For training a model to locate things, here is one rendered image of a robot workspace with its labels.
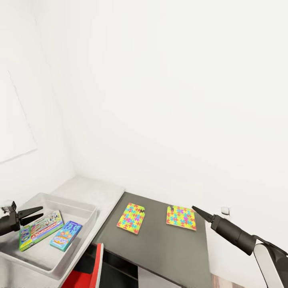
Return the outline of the board game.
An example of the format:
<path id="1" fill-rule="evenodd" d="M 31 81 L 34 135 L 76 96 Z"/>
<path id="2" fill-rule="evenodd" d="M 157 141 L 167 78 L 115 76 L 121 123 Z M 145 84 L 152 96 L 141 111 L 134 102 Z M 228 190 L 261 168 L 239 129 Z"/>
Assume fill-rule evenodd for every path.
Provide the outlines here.
<path id="1" fill-rule="evenodd" d="M 60 211 L 57 210 L 23 226 L 20 229 L 20 251 L 22 252 L 41 241 L 43 238 L 62 228 L 63 225 Z"/>
<path id="2" fill-rule="evenodd" d="M 49 242 L 50 246 L 65 252 L 81 229 L 82 225 L 69 220 Z"/>

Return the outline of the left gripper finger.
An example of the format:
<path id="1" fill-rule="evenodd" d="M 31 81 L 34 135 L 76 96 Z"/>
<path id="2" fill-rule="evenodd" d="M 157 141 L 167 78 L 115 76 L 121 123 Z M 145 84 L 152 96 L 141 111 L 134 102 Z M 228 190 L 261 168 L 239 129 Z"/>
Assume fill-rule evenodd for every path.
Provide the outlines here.
<path id="1" fill-rule="evenodd" d="M 36 207 L 36 208 L 30 208 L 22 211 L 18 211 L 16 214 L 16 223 L 19 224 L 21 219 L 25 218 L 26 216 L 29 216 L 37 211 L 40 211 L 43 209 L 43 206 L 41 207 Z"/>
<path id="2" fill-rule="evenodd" d="M 20 221 L 20 226 L 21 227 L 26 226 L 26 225 L 38 220 L 39 218 L 42 218 L 42 217 L 43 217 L 43 213 L 35 215 L 35 216 L 28 217 L 28 218 L 23 218 L 23 219 L 19 220 Z"/>

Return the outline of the jigsaw puzzle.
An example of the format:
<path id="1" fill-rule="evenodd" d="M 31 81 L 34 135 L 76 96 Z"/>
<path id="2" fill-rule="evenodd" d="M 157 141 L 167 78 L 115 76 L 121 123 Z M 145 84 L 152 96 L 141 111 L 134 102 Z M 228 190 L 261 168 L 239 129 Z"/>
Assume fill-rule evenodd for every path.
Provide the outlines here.
<path id="1" fill-rule="evenodd" d="M 182 228 L 196 230 L 194 210 L 179 206 L 173 206 L 174 210 L 168 207 L 167 224 L 172 224 Z"/>
<path id="2" fill-rule="evenodd" d="M 140 211 L 144 210 L 144 207 L 129 203 L 122 217 L 120 218 L 117 226 L 138 234 L 145 213 Z"/>

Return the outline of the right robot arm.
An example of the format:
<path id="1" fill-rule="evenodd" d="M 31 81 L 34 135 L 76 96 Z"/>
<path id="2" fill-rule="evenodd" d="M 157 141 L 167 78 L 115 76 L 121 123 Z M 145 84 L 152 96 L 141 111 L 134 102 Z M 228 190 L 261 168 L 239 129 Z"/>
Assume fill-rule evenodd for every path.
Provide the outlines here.
<path id="1" fill-rule="evenodd" d="M 288 253 L 264 239 L 250 235 L 232 222 L 231 208 L 221 207 L 222 214 L 211 215 L 196 206 L 192 209 L 205 221 L 212 223 L 211 229 L 246 254 L 254 256 L 260 267 L 267 288 L 288 288 Z M 262 243 L 256 244 L 257 239 Z"/>

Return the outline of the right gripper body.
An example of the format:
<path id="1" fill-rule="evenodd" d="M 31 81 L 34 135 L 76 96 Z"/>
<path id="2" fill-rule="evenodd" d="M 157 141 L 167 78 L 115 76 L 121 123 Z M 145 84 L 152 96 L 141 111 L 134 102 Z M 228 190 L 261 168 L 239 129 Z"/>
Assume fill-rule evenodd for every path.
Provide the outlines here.
<path id="1" fill-rule="evenodd" d="M 226 218 L 222 218 L 221 216 L 216 214 L 214 221 L 210 227 L 217 234 L 228 240 L 234 246 L 238 242 L 242 229 Z"/>

